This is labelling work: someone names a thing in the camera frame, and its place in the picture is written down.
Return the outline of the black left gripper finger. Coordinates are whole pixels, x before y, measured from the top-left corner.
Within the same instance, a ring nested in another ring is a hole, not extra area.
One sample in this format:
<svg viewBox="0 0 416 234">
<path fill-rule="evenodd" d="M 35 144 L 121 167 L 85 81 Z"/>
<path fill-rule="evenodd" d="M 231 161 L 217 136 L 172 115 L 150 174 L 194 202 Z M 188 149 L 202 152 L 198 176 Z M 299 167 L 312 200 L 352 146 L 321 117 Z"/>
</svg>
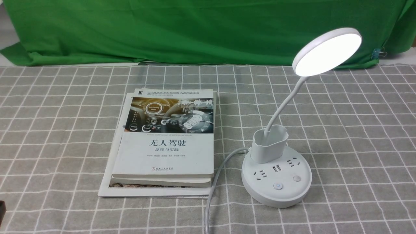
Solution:
<svg viewBox="0 0 416 234">
<path fill-rule="evenodd" d="M 6 203 L 4 201 L 0 201 L 0 223 L 3 222 L 6 211 Z"/>
</svg>

